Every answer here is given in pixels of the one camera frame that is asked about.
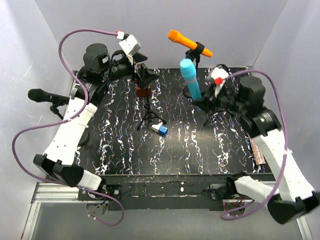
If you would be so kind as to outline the black shock mount tripod stand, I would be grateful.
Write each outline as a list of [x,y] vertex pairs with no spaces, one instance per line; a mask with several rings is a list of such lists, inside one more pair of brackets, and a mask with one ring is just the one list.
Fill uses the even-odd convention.
[[[222,68],[222,69],[226,70],[226,71],[229,73],[229,75],[230,75],[230,69],[229,69],[225,64],[220,63],[220,64],[216,65],[215,67]],[[211,97],[211,98],[213,98],[213,97],[215,97],[215,96],[214,96],[214,87],[213,87],[213,85],[210,83],[210,81],[208,80],[208,75],[207,75],[207,78],[206,78],[207,82],[209,83],[209,89],[208,89],[208,90],[210,91],[210,93],[213,94],[213,96]],[[225,84],[224,84],[223,88],[229,90],[228,86],[226,85],[226,81],[225,81]],[[203,125],[205,126],[205,125],[208,123],[209,119],[214,119],[214,118],[215,118],[218,114],[220,114],[220,113],[228,113],[230,116],[233,116],[233,115],[234,115],[232,112],[228,112],[228,111],[226,111],[226,110],[224,110],[224,109],[221,109],[221,108],[218,108],[218,107],[217,107],[216,112],[209,112],[209,117],[207,118],[207,120],[205,121],[205,123],[204,123]]]

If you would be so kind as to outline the blue microphone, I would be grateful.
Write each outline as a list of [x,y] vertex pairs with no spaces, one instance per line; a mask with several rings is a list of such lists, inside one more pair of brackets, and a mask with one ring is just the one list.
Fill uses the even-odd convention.
[[198,84],[197,71],[194,63],[189,58],[185,58],[180,61],[179,66],[180,73],[187,84],[191,98],[193,100],[201,99],[202,94]]

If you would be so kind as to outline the black tripod stand blue mic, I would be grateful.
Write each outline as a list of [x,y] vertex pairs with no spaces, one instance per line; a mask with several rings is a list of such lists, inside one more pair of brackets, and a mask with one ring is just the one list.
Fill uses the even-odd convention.
[[137,130],[139,131],[141,129],[142,123],[145,121],[151,122],[153,119],[159,119],[164,125],[167,124],[167,122],[160,117],[158,114],[156,114],[152,109],[151,109],[151,101],[150,101],[150,97],[151,96],[147,96],[145,98],[142,99],[146,99],[146,103],[143,105],[143,107],[146,109],[146,112],[143,116],[143,118],[141,119]]

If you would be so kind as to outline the blue white toy block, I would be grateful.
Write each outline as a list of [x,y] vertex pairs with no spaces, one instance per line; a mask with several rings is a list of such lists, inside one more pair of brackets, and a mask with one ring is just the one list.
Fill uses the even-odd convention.
[[162,122],[158,124],[152,124],[151,129],[162,136],[165,136],[168,133],[168,128]]

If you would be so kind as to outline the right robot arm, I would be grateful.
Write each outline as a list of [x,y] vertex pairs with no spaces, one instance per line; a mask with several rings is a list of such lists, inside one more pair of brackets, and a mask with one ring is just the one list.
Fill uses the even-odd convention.
[[238,93],[227,91],[225,80],[212,78],[203,98],[194,105],[205,112],[218,108],[237,113],[240,124],[261,150],[273,176],[274,187],[252,179],[246,173],[226,180],[226,192],[232,199],[245,195],[265,206],[272,218],[285,224],[308,214],[320,205],[320,193],[307,181],[290,149],[285,148],[285,133],[273,111],[265,107],[265,87],[258,77],[241,78]]

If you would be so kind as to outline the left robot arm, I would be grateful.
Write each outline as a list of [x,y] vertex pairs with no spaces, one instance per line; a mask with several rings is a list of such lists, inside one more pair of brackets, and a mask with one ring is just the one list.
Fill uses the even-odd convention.
[[145,65],[147,56],[123,49],[108,53],[102,43],[89,45],[83,55],[83,67],[77,72],[69,97],[32,89],[28,97],[35,102],[51,102],[54,107],[66,105],[66,113],[52,142],[42,154],[36,154],[33,163],[51,179],[69,187],[89,189],[95,200],[106,196],[106,182],[74,163],[89,121],[96,113],[112,81],[131,76],[136,83],[156,80],[159,76]]

